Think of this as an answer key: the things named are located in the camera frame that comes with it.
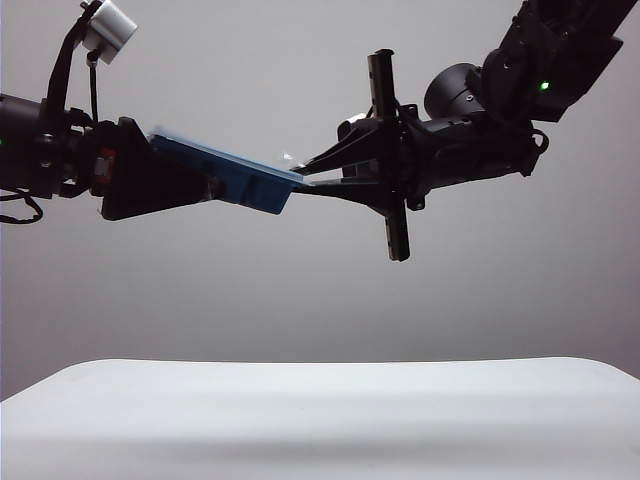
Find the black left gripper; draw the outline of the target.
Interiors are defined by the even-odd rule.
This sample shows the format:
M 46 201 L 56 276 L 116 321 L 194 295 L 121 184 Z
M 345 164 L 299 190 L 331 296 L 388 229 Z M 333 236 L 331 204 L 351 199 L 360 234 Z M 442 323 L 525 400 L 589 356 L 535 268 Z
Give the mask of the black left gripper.
M 62 197 L 101 197 L 101 215 L 123 220 L 214 200 L 221 181 L 152 147 L 135 120 L 101 121 L 70 143 Z

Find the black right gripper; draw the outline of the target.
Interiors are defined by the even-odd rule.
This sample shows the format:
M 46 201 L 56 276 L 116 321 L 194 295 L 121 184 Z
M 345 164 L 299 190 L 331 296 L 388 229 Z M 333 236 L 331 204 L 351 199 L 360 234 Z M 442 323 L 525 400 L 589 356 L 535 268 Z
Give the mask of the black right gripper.
M 389 258 L 410 257 L 407 212 L 425 206 L 429 192 L 427 159 L 449 141 L 443 120 L 424 121 L 417 106 L 397 97 L 390 49 L 367 57 L 371 106 L 367 119 L 374 130 L 352 131 L 326 152 L 297 167 L 312 175 L 370 161 L 374 179 L 339 178 L 303 183 L 294 193 L 338 198 L 365 205 L 385 221 Z

